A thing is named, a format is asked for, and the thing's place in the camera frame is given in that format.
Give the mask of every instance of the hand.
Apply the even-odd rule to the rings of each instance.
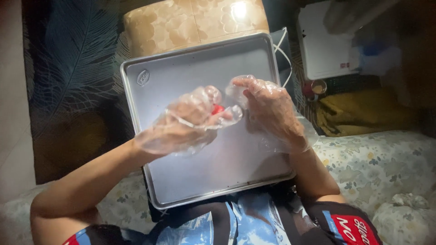
[[[252,75],[236,77],[232,79],[232,84],[247,88],[243,94],[248,99],[251,119],[286,143],[291,152],[307,150],[304,127],[296,118],[292,99],[286,89]]]
[[[194,153],[216,138],[217,129],[233,125],[242,118],[238,106],[212,115],[214,104],[220,102],[221,93],[217,88],[198,87],[171,103],[152,127],[135,136],[135,141],[153,154]]]

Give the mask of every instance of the aluminum baking tray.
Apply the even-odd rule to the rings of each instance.
[[[213,85],[224,96],[238,75],[280,83],[273,41],[265,33],[135,58],[120,69],[136,133],[198,86]],[[223,106],[230,105],[225,99]],[[214,142],[193,156],[168,155],[145,165],[153,206],[172,208],[294,177],[286,155],[259,150],[262,136],[248,132],[247,120],[220,129]]]

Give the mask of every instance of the yellow fabric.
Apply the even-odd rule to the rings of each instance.
[[[391,88],[330,95],[317,106],[318,126],[327,136],[340,137],[409,129],[417,113],[397,102]]]

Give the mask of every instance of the forearm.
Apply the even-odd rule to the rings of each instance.
[[[297,193],[303,199],[318,200],[324,196],[341,194],[336,181],[312,148],[291,154],[290,162],[296,172]]]
[[[139,150],[130,140],[54,182],[35,197],[32,211],[53,218],[86,211],[126,175],[156,158]]]

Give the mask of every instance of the person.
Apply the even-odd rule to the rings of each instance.
[[[157,125],[37,195],[30,218],[35,245],[381,244],[367,215],[346,204],[308,145],[286,90],[250,76],[232,83],[245,88],[250,118],[292,146],[296,194],[285,181],[188,205],[159,221],[149,234],[102,224],[95,206],[122,178],[170,152],[211,142],[219,127],[203,126],[232,118],[228,111],[210,115],[208,105],[216,102],[217,89],[208,86],[182,96]]]

